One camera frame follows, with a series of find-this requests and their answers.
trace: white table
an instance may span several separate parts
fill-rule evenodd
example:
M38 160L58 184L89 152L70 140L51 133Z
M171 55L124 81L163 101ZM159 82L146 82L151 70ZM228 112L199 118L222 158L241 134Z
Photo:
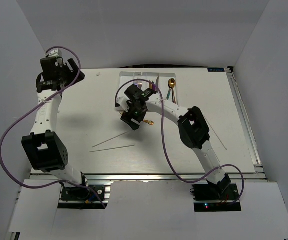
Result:
M63 93L57 121L57 135L76 169L86 174L171 173L162 150L160 115L147 113L145 119L155 124L141 123L137 131L132 131L114 109L120 72L148 72L174 73L179 105L199 107L223 142L225 147L210 128L211 143L221 164L234 164L244 173L254 172L225 72L208 72L206 68L84 69L82 72L85 79ZM167 152L175 169L179 173L203 173L195 154L181 142L178 127L166 120L164 129ZM125 132L128 133L92 147Z

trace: gold utensil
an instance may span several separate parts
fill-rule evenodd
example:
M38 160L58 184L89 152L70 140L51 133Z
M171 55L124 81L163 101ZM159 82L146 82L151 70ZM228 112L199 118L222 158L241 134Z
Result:
M144 119L143 122L146 123L146 124L148 124L148 125L154 125L154 122L153 122L153 121L149 121L149 120L145 120L145 119Z
M174 95L174 87L176 86L176 82L175 79L171 78L170 80L168 80L168 87L171 89L172 91L172 99L173 99L173 103L176 104L176 99L175 99L175 95Z

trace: wall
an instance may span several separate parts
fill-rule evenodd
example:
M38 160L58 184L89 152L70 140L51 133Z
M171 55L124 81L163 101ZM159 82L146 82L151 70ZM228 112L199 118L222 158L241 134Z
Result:
M16 118L36 104L35 79L43 50L15 0L0 0L0 136ZM20 145L33 119L9 133L3 147L6 166L18 179L27 177L29 162ZM19 187L0 167L0 239L5 233Z
M17 0L44 49L83 68L233 66L268 0Z
M235 67L265 172L288 210L288 1L271 0Z

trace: spoon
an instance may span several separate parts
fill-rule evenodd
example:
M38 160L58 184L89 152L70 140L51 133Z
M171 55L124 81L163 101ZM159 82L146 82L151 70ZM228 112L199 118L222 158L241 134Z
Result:
M176 86L176 82L175 79L171 78L170 80L168 80L168 87L171 89L172 91L172 99L173 99L173 103L176 104L176 100L175 100L175 96L174 96L174 87Z

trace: black bracket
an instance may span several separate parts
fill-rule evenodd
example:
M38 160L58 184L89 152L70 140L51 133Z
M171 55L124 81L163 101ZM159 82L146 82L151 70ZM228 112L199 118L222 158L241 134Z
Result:
M153 91L150 88L141 91L135 85L130 85L124 92L126 97L129 99L127 101L129 109L123 112L120 120L130 126L132 130L137 130L139 125L132 120L140 123L144 119L147 112L146 101L149 100L150 96L156 93L156 91Z
M48 173L63 170L68 162L67 150L59 137L52 131L22 137L22 146L34 170ZM47 148L38 149L42 144Z
M40 65L43 72L37 76L36 88L37 92L41 93L44 90L59 91L62 87L68 86L76 77L78 67L72 58L68 59L67 64L59 65L57 59L60 57L45 57L40 59ZM85 75L80 72L75 83L80 82L85 78Z
M188 109L184 116L177 121L179 136L190 149L202 149L202 145L209 140L209 127L201 110L194 106Z

